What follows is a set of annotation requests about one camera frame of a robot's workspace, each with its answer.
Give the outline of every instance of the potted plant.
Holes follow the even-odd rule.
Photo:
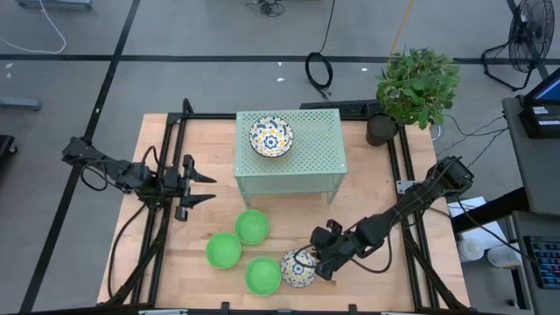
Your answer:
[[[428,120],[437,124],[444,120],[441,112],[453,106],[454,89],[459,84],[459,67],[452,59],[436,55],[427,48],[410,49],[393,54],[387,71],[375,78],[377,100],[383,114],[372,116],[367,122],[367,141],[382,145],[396,135],[396,124],[418,122],[421,130]]]

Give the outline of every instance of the green leaves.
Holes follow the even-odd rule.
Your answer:
[[[416,96],[416,94],[414,94],[414,92],[412,92],[412,90],[409,89],[409,88],[404,88],[404,89],[402,90],[402,93],[403,93],[404,95],[407,95],[407,96],[410,96],[410,97]]]
[[[420,79],[410,79],[410,85],[416,91],[422,91],[424,89],[424,83]]]
[[[443,123],[441,112],[453,106],[459,84],[459,67],[451,63],[451,58],[427,48],[393,54],[388,72],[381,70],[375,76],[377,98],[385,114],[399,123],[418,122],[421,129],[428,126],[430,117]]]

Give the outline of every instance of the gray floor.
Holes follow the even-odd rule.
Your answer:
[[[277,18],[247,10],[245,2],[143,0],[124,53],[305,55],[319,49],[330,1],[285,1],[286,12]],[[65,53],[111,54],[130,4],[130,0],[96,0],[91,12],[49,13],[66,36]],[[405,7],[404,0],[339,2],[325,55],[386,56]],[[507,39],[510,18],[502,0],[416,2],[399,46],[429,46],[452,57],[476,58]],[[54,50],[60,44],[38,11],[23,10],[13,1],[0,3],[0,34],[29,48]],[[0,43],[0,53],[18,51]],[[560,42],[553,43],[549,57],[560,57]],[[12,62],[12,67],[5,67]],[[70,136],[83,134],[108,65],[0,62],[0,95],[38,98],[44,105],[38,113],[0,109],[0,134],[17,137],[20,149],[0,189],[0,313],[16,312],[25,294],[70,172],[60,162],[60,151]],[[332,66],[332,100],[375,97],[373,76],[383,64]],[[523,74],[510,66],[492,69],[508,80],[523,80]],[[465,132],[500,116],[501,99],[515,95],[489,80],[482,66],[462,66],[460,76],[455,107],[448,114]],[[535,75],[529,88],[539,81]],[[322,101],[307,82],[302,63],[122,62],[94,136],[95,146],[115,158],[131,158],[143,114],[178,111],[184,97],[198,112],[296,109],[302,102]],[[488,130],[504,126],[501,120]],[[436,152],[459,139],[447,120],[443,135],[434,142]],[[468,163],[490,139],[469,138],[446,153],[461,155]],[[507,132],[472,169],[477,178],[467,196],[491,200],[522,184]],[[121,198],[117,192],[98,193],[78,185],[35,310],[95,303]],[[464,271],[474,306],[488,312],[527,313],[504,304],[515,296],[509,272],[485,262],[467,264]]]

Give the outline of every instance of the green bowl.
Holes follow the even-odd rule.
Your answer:
[[[229,268],[239,260],[242,255],[242,244],[237,236],[222,232],[214,234],[206,245],[206,259],[216,268]]]
[[[269,234],[269,219],[266,214],[249,209],[239,215],[235,221],[235,234],[241,242],[257,244]]]
[[[280,266],[270,257],[253,259],[245,270],[245,284],[256,295],[267,296],[274,293],[281,282]]]

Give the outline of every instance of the black plant pot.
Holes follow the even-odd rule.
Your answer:
[[[384,114],[371,116],[367,120],[366,140],[373,146],[384,145],[396,136],[398,128],[391,117]]]

